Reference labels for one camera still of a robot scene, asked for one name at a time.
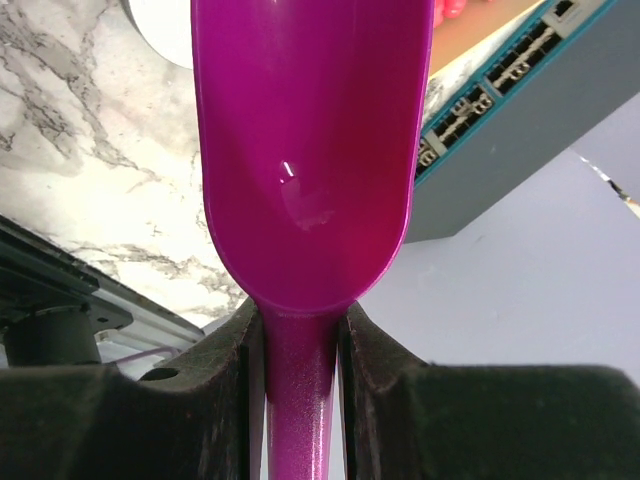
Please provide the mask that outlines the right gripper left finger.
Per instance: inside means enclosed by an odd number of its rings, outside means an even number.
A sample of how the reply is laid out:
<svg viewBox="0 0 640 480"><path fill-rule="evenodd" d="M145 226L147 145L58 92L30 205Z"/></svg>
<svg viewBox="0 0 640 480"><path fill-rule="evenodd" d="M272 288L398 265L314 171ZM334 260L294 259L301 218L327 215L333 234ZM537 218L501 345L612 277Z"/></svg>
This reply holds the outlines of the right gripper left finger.
<svg viewBox="0 0 640 480"><path fill-rule="evenodd" d="M215 331L131 379L116 367L1 373L5 479L256 479L263 325L246 300Z"/></svg>

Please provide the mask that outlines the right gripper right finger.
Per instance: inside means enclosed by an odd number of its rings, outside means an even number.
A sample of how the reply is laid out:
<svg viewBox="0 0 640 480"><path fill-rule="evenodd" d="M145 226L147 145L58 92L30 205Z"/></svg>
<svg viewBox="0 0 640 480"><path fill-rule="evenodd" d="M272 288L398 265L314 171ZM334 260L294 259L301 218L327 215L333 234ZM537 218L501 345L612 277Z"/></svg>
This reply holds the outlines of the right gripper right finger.
<svg viewBox="0 0 640 480"><path fill-rule="evenodd" d="M359 306L338 352L350 479L639 475L639 389L620 370L427 363Z"/></svg>

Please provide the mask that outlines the purple plastic scoop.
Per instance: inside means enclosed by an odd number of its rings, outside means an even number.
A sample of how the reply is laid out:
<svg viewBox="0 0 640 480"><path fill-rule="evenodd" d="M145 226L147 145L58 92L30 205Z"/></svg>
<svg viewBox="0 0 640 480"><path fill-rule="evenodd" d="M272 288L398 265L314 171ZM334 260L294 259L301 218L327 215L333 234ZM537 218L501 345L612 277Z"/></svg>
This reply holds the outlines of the purple plastic scoop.
<svg viewBox="0 0 640 480"><path fill-rule="evenodd" d="M404 240L434 13L191 5L206 220L263 318L273 479L328 475L338 323Z"/></svg>

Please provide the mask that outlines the beige star candy tray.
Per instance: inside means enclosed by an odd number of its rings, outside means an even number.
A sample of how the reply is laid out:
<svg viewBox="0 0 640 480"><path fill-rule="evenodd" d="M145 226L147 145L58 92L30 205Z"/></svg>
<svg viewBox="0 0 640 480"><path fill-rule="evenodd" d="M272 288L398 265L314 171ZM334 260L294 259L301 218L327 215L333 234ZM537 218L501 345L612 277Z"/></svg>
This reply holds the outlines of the beige star candy tray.
<svg viewBox="0 0 640 480"><path fill-rule="evenodd" d="M436 1L429 79L541 4L534 0Z"/></svg>

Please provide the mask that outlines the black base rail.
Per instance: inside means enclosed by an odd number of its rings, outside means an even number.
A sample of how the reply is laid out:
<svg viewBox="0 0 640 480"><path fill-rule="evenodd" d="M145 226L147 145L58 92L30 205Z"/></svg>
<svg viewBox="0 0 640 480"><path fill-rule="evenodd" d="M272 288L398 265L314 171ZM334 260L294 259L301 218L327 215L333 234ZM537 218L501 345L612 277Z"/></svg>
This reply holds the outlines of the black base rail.
<svg viewBox="0 0 640 480"><path fill-rule="evenodd" d="M88 317L100 341L183 351L203 331L86 262L1 218L1 330L48 312Z"/></svg>

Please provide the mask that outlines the dark teal network switch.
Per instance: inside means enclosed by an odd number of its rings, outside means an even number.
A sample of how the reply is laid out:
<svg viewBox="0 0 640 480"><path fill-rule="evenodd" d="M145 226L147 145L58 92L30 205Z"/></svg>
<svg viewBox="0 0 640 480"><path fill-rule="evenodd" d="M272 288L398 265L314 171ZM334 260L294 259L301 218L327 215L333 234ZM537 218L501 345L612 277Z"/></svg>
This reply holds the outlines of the dark teal network switch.
<svg viewBox="0 0 640 480"><path fill-rule="evenodd" d="M423 127L406 241L455 235L638 90L637 2L543 2Z"/></svg>

